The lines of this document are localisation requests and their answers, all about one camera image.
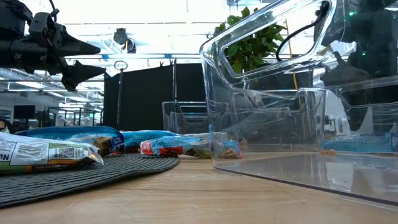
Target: black cable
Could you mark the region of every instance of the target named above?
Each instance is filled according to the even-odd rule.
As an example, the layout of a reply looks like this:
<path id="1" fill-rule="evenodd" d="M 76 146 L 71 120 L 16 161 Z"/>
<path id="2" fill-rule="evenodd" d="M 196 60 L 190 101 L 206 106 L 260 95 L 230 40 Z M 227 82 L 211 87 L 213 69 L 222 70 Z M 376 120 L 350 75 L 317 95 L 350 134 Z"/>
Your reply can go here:
<path id="1" fill-rule="evenodd" d="M 52 0 L 49 0 L 49 1 L 50 1 L 52 10 L 54 11 L 55 10 L 54 2 L 52 2 Z M 57 15 L 56 14 L 54 15 L 54 22 L 57 22 Z"/>
<path id="2" fill-rule="evenodd" d="M 313 23 L 311 23 L 309 25 L 306 25 L 304 27 L 301 27 L 300 29 L 296 30 L 295 32 L 293 32 L 292 34 L 287 36 L 286 39 L 284 39 L 284 41 L 282 41 L 282 43 L 280 43 L 280 45 L 279 45 L 279 47 L 278 47 L 278 49 L 276 50 L 276 53 L 275 53 L 275 56 L 276 56 L 276 59 L 278 60 L 278 62 L 282 61 L 282 59 L 280 59 L 280 57 L 279 57 L 279 53 L 282 50 L 282 47 L 286 44 L 286 42 L 289 41 L 292 37 L 294 37 L 298 33 L 317 25 L 326 16 L 326 13 L 328 12 L 328 10 L 329 10 L 329 2 L 328 1 L 323 1 L 321 7 L 319 8 L 319 10 L 317 10 L 315 12 L 315 15 L 317 15 L 318 17 Z"/>

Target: green leaves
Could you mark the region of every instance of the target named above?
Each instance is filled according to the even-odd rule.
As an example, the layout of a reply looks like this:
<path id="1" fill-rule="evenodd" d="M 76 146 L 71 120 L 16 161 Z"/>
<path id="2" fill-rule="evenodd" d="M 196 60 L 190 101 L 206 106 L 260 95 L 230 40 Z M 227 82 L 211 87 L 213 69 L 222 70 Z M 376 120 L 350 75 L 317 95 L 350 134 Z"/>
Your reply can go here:
<path id="1" fill-rule="evenodd" d="M 226 22 L 220 24 L 216 30 L 223 32 L 226 30 L 227 24 L 232 26 L 250 16 L 250 10 L 245 7 L 242 11 L 242 16 L 228 16 Z M 266 64 L 264 59 L 275 53 L 278 44 L 275 41 L 283 41 L 284 38 L 280 32 L 285 27 L 273 24 L 263 30 L 249 35 L 244 39 L 230 45 L 225 50 L 225 55 L 236 73 L 248 72 Z"/>
<path id="2" fill-rule="evenodd" d="M 241 12 L 242 12 L 242 18 L 250 16 L 250 10 L 247 6 Z"/>

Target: clear plastic bin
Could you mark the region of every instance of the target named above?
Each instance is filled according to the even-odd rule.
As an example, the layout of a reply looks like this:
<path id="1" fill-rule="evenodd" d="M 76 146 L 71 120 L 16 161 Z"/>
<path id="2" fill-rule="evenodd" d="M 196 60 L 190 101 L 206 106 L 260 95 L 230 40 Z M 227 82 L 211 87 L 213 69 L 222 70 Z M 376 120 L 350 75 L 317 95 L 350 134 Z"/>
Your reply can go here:
<path id="1" fill-rule="evenodd" d="M 208 133 L 205 102 L 166 101 L 163 106 L 163 126 L 177 134 Z"/>
<path id="2" fill-rule="evenodd" d="M 306 12 L 315 13 L 312 6 L 320 3 L 276 0 L 202 45 L 210 136 L 228 133 L 243 154 L 242 159 L 221 159 L 224 149 L 213 138 L 213 164 L 222 170 L 396 206 L 398 88 L 393 81 L 398 24 L 396 10 L 388 8 L 394 6 L 331 0 L 308 53 L 244 73 L 236 73 L 225 56 L 231 44 L 307 7 L 311 10 Z M 371 23 L 372 29 L 364 22 Z M 293 79 L 301 81 L 298 90 L 286 84 Z M 262 89 L 254 85 L 259 82 Z M 346 95 L 347 91 L 356 93 Z M 355 103 L 347 103 L 346 96 Z M 353 114 L 373 119 L 353 119 Z M 363 135 L 358 139 L 355 134 Z M 339 150 L 333 149 L 337 144 L 324 150 L 326 142 L 336 137 L 352 137 L 354 142 L 339 141 Z M 374 141 L 390 141 L 391 150 L 381 145 L 364 149 Z"/>

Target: black mat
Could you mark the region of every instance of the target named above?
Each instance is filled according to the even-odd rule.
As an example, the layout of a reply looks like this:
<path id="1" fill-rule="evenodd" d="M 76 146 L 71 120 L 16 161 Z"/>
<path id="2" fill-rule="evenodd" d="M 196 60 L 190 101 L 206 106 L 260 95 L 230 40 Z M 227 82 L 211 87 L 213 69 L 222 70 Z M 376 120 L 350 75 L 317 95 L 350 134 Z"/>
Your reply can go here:
<path id="1" fill-rule="evenodd" d="M 93 164 L 73 170 L 2 176 L 0 208 L 90 189 L 126 177 L 163 172 L 175 167 L 179 161 L 177 157 L 126 154 L 105 157 L 104 166 Z"/>

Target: tabletop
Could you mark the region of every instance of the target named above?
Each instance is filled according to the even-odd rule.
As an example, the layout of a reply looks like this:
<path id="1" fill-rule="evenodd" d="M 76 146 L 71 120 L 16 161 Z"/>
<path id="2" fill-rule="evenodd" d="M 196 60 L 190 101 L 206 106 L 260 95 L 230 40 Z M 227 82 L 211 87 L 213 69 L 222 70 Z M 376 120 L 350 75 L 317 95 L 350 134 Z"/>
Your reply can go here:
<path id="1" fill-rule="evenodd" d="M 0 210 L 1 223 L 396 223 L 398 211 L 214 169 L 182 157 L 166 172 Z"/>

